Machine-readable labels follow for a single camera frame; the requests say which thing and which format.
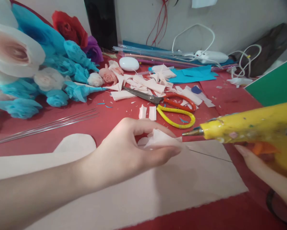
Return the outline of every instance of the green board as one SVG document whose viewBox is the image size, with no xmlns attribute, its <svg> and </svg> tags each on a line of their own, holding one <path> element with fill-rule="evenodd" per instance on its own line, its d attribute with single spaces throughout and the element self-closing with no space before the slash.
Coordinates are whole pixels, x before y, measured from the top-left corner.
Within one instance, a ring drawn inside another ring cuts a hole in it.
<svg viewBox="0 0 287 230">
<path fill-rule="evenodd" d="M 287 102 L 287 62 L 246 87 L 263 106 Z"/>
</svg>

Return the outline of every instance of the glue gun nozzle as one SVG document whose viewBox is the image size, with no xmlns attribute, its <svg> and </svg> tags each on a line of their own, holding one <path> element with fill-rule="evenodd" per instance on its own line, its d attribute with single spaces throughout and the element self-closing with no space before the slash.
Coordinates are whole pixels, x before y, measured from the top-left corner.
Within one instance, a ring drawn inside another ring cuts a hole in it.
<svg viewBox="0 0 287 230">
<path fill-rule="evenodd" d="M 192 131 L 182 134 L 182 136 L 203 136 L 203 135 L 204 135 L 204 131 L 200 127 L 197 127 Z"/>
</svg>

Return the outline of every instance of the white wall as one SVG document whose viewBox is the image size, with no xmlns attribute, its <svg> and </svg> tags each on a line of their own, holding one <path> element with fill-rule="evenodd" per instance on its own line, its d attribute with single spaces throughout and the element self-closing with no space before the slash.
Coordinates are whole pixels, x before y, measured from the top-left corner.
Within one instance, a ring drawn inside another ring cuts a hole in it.
<svg viewBox="0 0 287 230">
<path fill-rule="evenodd" d="M 115 0 L 118 40 L 145 44 L 159 14 L 161 0 Z M 211 50 L 229 53 L 255 42 L 272 27 L 287 23 L 287 0 L 218 0 L 212 7 L 191 8 L 191 0 L 169 1 L 168 27 L 158 47 L 171 49 L 174 37 L 195 23 L 215 32 Z M 182 34 L 174 46 L 183 51 L 204 49 L 211 41 L 204 28 L 193 28 Z"/>
<path fill-rule="evenodd" d="M 51 24 L 52 14 L 55 10 L 63 11 L 69 16 L 76 16 L 88 35 L 91 35 L 91 30 L 88 22 L 84 0 L 17 0 L 18 2 L 28 6 L 35 12 L 40 14 Z"/>
</svg>

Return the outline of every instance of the red wire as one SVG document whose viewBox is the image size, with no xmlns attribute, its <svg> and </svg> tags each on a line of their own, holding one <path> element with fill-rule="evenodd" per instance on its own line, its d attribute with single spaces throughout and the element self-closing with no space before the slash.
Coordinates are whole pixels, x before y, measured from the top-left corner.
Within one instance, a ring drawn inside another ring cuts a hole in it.
<svg viewBox="0 0 287 230">
<path fill-rule="evenodd" d="M 155 27 L 156 27 L 156 24 L 157 24 L 156 36 L 155 36 L 155 39 L 154 39 L 153 42 L 152 42 L 152 46 L 153 46 L 153 44 L 155 44 L 155 47 L 156 47 L 156 40 L 157 40 L 159 34 L 161 33 L 161 31 L 162 31 L 162 29 L 163 29 L 163 25 L 164 25 L 165 20 L 166 20 L 165 32 L 164 32 L 162 38 L 160 39 L 160 41 L 161 41 L 161 40 L 163 39 L 163 37 L 165 36 L 166 30 L 167 30 L 167 25 L 168 25 L 168 10 L 167 10 L 167 4 L 166 4 L 166 3 L 167 3 L 169 0 L 162 0 L 162 1 L 163 1 L 163 5 L 162 5 L 162 7 L 161 7 L 161 9 L 160 9 L 160 12 L 159 12 L 158 17 L 157 17 L 156 22 L 155 22 L 155 25 L 154 25 L 152 31 L 150 32 L 150 34 L 149 34 L 149 36 L 148 36 L 148 38 L 147 38 L 146 45 L 147 45 L 147 42 L 148 42 L 148 40 L 149 40 L 150 35 L 151 35 L 152 32 L 154 31 L 154 29 L 155 29 Z M 158 31 L 160 16 L 161 16 L 161 13 L 162 13 L 163 8 L 164 8 L 164 10 L 165 10 L 165 12 L 164 12 L 164 18 L 163 18 L 163 23 L 162 23 L 162 26 L 160 27 L 160 30 Z"/>
</svg>

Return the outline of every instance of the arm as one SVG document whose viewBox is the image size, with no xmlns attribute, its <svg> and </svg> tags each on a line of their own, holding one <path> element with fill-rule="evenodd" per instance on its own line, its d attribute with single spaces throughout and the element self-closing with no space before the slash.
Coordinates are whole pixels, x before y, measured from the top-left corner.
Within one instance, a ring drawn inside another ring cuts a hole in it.
<svg viewBox="0 0 287 230">
<path fill-rule="evenodd" d="M 154 128 L 174 134 L 149 119 L 123 119 L 88 156 L 55 168 L 0 180 L 0 229 L 20 229 L 89 193 L 166 163 L 176 147 L 139 149 L 135 136 Z"/>
<path fill-rule="evenodd" d="M 235 147 L 244 157 L 248 168 L 279 194 L 287 205 L 287 178 L 269 168 L 246 147 L 241 145 L 235 145 Z"/>
</svg>

